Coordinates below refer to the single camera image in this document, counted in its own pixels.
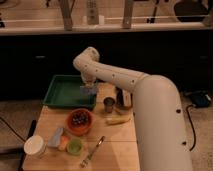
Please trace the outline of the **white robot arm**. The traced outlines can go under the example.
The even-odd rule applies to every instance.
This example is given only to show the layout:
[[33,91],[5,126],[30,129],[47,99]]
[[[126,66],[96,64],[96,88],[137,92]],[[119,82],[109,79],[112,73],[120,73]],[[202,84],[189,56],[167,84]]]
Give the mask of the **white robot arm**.
[[140,171],[193,171],[179,92],[161,75],[106,65],[88,47],[73,60],[82,80],[100,79],[133,95]]

